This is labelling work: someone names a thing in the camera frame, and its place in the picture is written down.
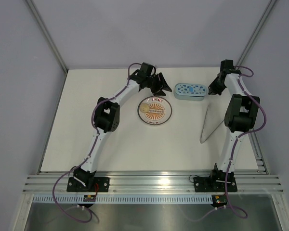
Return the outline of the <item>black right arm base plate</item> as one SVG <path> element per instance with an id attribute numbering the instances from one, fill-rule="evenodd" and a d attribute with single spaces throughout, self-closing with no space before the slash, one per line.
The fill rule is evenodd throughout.
<path id="1" fill-rule="evenodd" d="M 213 178 L 213 177 L 201 177 L 193 176 L 193 185 L 195 192 L 199 193 L 225 193 L 237 192 L 237 184 L 234 176 L 230 175 L 225 184 L 225 177 Z"/>

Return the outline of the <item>metal food tongs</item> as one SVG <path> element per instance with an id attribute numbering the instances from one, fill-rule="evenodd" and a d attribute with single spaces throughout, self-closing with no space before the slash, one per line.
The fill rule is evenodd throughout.
<path id="1" fill-rule="evenodd" d="M 203 122 L 203 128 L 200 135 L 200 143 L 203 144 L 210 135 L 223 123 L 226 108 L 217 102 L 209 103 Z"/>

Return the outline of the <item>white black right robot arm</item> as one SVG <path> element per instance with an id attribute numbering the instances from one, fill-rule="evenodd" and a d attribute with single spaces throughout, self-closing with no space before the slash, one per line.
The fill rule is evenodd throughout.
<path id="1" fill-rule="evenodd" d="M 243 83 L 240 82 L 242 73 L 235 69 L 232 60 L 223 60 L 220 64 L 220 72 L 213 82 L 209 85 L 209 95 L 221 95 L 227 89 L 231 99 L 224 116 L 226 127 L 226 138 L 220 159 L 215 163 L 210 172 L 209 185 L 220 192 L 231 188 L 236 191 L 236 181 L 234 170 L 238 152 L 242 140 L 254 127 L 258 113 L 260 98 L 252 96 Z"/>

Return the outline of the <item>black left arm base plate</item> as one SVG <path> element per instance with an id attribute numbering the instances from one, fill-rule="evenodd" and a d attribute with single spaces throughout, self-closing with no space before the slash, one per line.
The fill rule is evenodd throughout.
<path id="1" fill-rule="evenodd" d="M 84 185 L 73 177 L 68 178 L 67 192 L 72 193 L 86 193 L 98 192 L 106 193 L 109 190 L 110 178 L 108 177 L 94 177 L 88 184 Z"/>

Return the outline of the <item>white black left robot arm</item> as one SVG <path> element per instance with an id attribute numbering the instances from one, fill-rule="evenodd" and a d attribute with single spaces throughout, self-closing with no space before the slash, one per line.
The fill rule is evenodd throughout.
<path id="1" fill-rule="evenodd" d="M 91 116 L 91 124 L 95 129 L 91 147 L 82 163 L 73 170 L 72 180 L 77 189 L 88 192 L 95 187 L 98 159 L 106 140 L 119 126 L 120 108 L 143 89 L 150 89 L 153 96 L 165 96 L 165 92 L 172 91 L 161 72 L 157 73 L 151 64 L 142 63 L 133 73 L 128 68 L 127 82 L 122 89 L 109 98 L 98 99 Z"/>

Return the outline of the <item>light blue lunch box lid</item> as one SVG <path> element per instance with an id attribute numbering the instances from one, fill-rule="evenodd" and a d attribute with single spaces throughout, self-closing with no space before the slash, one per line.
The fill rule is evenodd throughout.
<path id="1" fill-rule="evenodd" d="M 175 85 L 174 93 L 184 97 L 205 97 L 208 89 L 201 84 L 178 83 Z"/>

